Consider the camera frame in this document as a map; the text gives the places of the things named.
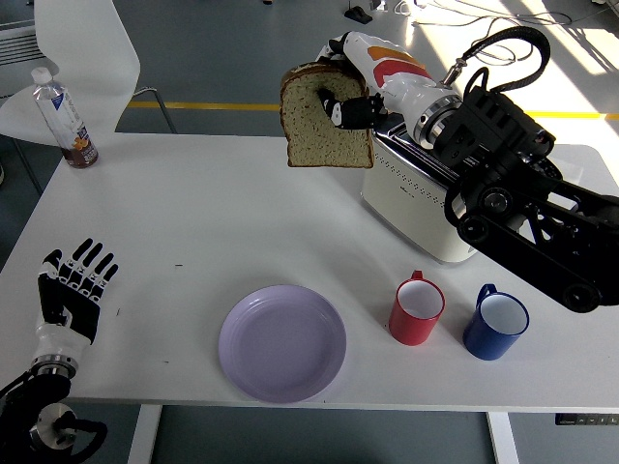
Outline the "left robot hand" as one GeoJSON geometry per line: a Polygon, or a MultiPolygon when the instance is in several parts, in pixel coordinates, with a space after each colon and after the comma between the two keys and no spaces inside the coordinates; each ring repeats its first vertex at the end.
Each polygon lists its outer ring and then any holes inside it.
{"type": "Polygon", "coordinates": [[[94,343],[103,291],[118,269],[114,254],[104,253],[103,244],[91,238],[68,256],[55,249],[44,259],[37,277],[42,315],[36,358],[76,360],[94,343]]]}

